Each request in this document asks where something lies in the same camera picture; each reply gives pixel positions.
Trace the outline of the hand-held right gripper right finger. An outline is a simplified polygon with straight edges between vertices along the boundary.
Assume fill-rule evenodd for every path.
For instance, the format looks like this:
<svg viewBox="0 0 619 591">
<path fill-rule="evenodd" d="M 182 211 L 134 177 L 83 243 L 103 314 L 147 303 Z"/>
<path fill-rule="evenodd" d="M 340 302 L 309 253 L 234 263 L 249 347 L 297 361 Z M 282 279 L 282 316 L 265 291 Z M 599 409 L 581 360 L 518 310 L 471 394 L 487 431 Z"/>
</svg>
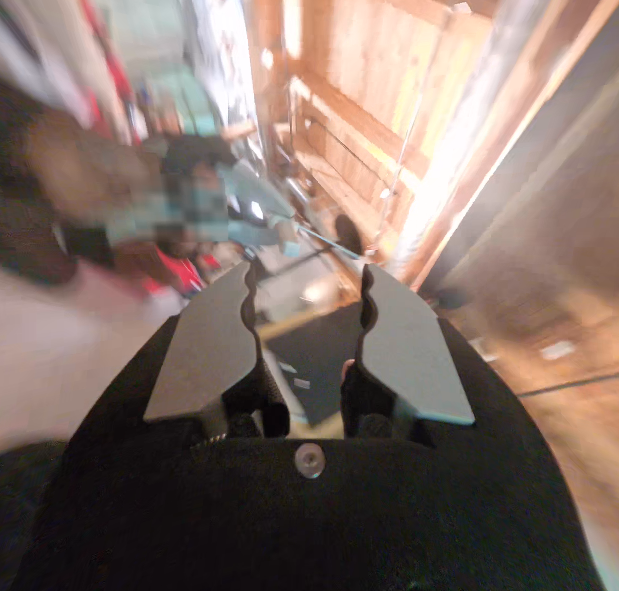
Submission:
<svg viewBox="0 0 619 591">
<path fill-rule="evenodd" d="M 397 421 L 474 425 L 474 412 L 433 309 L 375 264 L 363 268 L 361 296 L 355 364 L 394 397 Z"/>
</svg>

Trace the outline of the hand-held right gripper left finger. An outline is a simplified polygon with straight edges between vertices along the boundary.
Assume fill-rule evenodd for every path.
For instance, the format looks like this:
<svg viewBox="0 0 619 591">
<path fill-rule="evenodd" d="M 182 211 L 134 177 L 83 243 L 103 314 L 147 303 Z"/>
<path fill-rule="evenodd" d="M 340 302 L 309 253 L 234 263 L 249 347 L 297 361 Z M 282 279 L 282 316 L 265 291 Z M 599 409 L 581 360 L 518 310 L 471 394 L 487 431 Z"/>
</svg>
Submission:
<svg viewBox="0 0 619 591">
<path fill-rule="evenodd" d="M 198 418 L 228 423 L 223 395 L 257 363 L 250 317 L 252 271 L 241 262 L 190 300 L 180 314 L 143 414 L 146 423 Z"/>
</svg>

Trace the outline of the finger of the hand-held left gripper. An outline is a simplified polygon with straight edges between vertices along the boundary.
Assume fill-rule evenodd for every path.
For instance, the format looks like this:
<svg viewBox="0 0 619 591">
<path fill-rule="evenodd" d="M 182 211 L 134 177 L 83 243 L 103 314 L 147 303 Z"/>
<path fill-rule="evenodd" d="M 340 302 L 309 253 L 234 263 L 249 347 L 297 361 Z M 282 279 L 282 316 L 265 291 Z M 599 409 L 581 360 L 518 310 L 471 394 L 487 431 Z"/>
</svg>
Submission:
<svg viewBox="0 0 619 591">
<path fill-rule="evenodd" d="M 255 225 L 247 220 L 228 220 L 228 240 L 242 246 L 278 246 L 284 249 L 290 238 L 290 219 L 276 218 L 275 224 Z"/>
<path fill-rule="evenodd" d="M 296 211 L 271 182 L 256 174 L 245 162 L 218 163 L 215 172 L 221 180 L 233 218 L 251 224 L 277 224 L 293 221 Z"/>
</svg>

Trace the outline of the red plastic bin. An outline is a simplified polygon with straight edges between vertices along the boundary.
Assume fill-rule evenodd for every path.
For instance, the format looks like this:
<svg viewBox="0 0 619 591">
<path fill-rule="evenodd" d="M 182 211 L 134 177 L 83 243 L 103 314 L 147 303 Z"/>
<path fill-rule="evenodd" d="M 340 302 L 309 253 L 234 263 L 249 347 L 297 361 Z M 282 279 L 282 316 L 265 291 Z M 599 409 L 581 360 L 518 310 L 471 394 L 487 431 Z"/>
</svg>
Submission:
<svg viewBox="0 0 619 591">
<path fill-rule="evenodd" d="M 151 295 L 171 288 L 189 298 L 211 282 L 222 270 L 213 256 L 211 244 L 173 243 L 160 241 L 148 245 L 141 257 L 139 283 Z"/>
</svg>

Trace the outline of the person's left forearm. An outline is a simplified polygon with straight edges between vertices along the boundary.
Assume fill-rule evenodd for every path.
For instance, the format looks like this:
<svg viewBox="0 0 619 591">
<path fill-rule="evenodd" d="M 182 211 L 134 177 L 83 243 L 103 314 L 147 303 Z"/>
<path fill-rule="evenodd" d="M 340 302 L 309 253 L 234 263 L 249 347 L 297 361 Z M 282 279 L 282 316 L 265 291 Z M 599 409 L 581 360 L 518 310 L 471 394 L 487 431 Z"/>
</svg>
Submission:
<svg viewBox="0 0 619 591">
<path fill-rule="evenodd" d="M 28 136 L 46 107 L 1 81 L 1 268 L 61 286 L 77 272 L 54 233 L 55 214 L 27 160 Z"/>
</svg>

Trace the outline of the person's left hand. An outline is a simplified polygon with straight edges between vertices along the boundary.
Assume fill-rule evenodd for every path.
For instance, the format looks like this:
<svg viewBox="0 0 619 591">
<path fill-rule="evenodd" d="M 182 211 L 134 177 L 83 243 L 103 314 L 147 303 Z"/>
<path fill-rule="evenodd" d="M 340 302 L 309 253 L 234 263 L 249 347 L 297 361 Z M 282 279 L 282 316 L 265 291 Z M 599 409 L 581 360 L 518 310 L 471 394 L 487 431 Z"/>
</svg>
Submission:
<svg viewBox="0 0 619 591">
<path fill-rule="evenodd" d="M 156 154 L 86 131 L 64 113 L 28 128 L 24 155 L 45 197 L 67 216 L 128 207 L 160 181 Z"/>
</svg>

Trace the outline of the black board with wooden rim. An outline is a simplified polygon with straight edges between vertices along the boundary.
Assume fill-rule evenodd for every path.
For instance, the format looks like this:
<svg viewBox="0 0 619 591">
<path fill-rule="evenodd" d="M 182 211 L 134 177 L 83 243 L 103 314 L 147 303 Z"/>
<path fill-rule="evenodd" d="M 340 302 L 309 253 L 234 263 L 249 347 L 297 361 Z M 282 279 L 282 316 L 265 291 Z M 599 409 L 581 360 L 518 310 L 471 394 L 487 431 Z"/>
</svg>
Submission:
<svg viewBox="0 0 619 591">
<path fill-rule="evenodd" d="M 321 315 L 263 345 L 291 420 L 311 427 L 339 412 L 342 367 L 354 357 L 361 302 Z"/>
</svg>

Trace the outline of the silver ventilation duct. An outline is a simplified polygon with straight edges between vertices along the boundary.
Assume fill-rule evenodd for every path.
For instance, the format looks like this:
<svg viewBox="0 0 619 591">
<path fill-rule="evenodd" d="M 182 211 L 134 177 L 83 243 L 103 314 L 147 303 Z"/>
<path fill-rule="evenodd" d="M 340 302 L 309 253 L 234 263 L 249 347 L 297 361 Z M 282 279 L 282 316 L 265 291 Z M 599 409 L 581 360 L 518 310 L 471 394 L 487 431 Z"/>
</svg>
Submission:
<svg viewBox="0 0 619 591">
<path fill-rule="evenodd" d="M 398 243 L 386 264 L 391 275 L 405 276 L 405 269 L 418 254 L 425 236 L 453 199 L 460 176 L 479 147 L 478 140 L 499 94 L 555 3 L 556 0 L 498 0 L 478 62 L 437 144 Z"/>
</svg>

